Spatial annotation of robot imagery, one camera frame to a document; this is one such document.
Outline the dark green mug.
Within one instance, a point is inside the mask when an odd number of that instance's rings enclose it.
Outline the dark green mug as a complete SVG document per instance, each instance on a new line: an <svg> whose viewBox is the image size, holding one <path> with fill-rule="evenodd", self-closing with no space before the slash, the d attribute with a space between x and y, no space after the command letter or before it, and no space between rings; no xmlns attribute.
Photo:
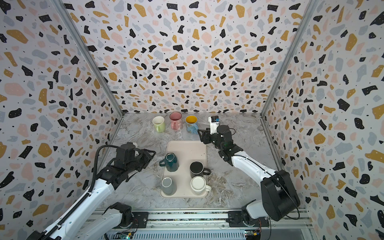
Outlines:
<svg viewBox="0 0 384 240"><path fill-rule="evenodd" d="M168 153L165 158L159 162L159 166L165 167L168 172L175 172L179 168L178 158L174 153Z"/></svg>

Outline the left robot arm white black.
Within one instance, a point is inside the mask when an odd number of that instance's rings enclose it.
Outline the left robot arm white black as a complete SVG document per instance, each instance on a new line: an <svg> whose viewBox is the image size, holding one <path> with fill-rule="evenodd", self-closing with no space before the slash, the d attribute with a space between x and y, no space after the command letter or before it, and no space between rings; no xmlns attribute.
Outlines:
<svg viewBox="0 0 384 240"><path fill-rule="evenodd" d="M54 223L44 231L34 231L29 240L92 240L98 239L114 227L130 228L138 226L132 208L122 203L115 203L92 224L84 223L98 206L123 183L145 169L156 155L156 151L139 149L128 142L114 146L116 156L103 169L97 170L99 153L108 145L97 149L94 172L88 190Z"/></svg>

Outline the white mug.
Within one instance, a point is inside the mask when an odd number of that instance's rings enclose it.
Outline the white mug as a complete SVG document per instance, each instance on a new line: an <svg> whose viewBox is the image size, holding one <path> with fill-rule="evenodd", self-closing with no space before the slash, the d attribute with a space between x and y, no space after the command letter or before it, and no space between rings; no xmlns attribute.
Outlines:
<svg viewBox="0 0 384 240"><path fill-rule="evenodd" d="M192 190L197 194L201 195L204 192L210 192L212 190L212 187L207 185L206 180L204 177L196 176L191 179L190 182Z"/></svg>

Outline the light blue mug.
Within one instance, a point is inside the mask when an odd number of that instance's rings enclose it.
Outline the light blue mug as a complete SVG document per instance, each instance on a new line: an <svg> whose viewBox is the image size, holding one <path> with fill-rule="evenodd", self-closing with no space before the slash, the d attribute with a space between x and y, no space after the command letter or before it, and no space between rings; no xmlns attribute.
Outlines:
<svg viewBox="0 0 384 240"><path fill-rule="evenodd" d="M186 117L187 132L190 134L198 133L198 118L196 116Z"/></svg>

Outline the black mug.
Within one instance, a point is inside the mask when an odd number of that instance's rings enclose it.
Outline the black mug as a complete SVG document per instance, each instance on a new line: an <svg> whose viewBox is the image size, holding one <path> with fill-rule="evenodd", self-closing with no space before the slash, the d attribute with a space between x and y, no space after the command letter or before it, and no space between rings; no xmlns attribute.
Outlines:
<svg viewBox="0 0 384 240"><path fill-rule="evenodd" d="M192 179L197 176L209 176L211 173L212 171L210 169L204 168L202 162L194 161L190 164L190 176Z"/></svg>

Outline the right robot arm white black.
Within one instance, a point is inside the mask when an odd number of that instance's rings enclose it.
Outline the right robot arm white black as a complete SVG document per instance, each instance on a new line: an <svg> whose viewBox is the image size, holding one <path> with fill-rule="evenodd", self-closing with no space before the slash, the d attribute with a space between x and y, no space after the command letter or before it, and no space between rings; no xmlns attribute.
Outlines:
<svg viewBox="0 0 384 240"><path fill-rule="evenodd" d="M246 225L252 225L254 220L264 217L279 221L299 208L301 202L290 174L271 169L253 159L234 143L228 126L218 126L213 134L209 128L198 130L198 134L201 142L213 144L218 149L221 159L243 171L259 185L262 199L242 207L242 218Z"/></svg>

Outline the light green mug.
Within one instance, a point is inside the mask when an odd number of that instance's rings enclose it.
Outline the light green mug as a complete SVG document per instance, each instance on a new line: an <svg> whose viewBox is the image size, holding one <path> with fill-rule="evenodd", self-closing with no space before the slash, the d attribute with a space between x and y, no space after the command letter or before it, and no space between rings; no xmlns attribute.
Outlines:
<svg viewBox="0 0 384 240"><path fill-rule="evenodd" d="M161 116L156 116L152 120L156 132L163 133L166 129L165 119Z"/></svg>

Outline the pink mug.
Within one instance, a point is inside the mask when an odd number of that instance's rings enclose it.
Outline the pink mug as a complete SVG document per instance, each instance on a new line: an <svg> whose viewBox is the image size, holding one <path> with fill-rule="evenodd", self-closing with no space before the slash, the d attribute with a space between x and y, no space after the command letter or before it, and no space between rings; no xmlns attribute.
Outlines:
<svg viewBox="0 0 384 240"><path fill-rule="evenodd" d="M171 129L179 131L182 129L182 114L180 112L173 112L170 114Z"/></svg>

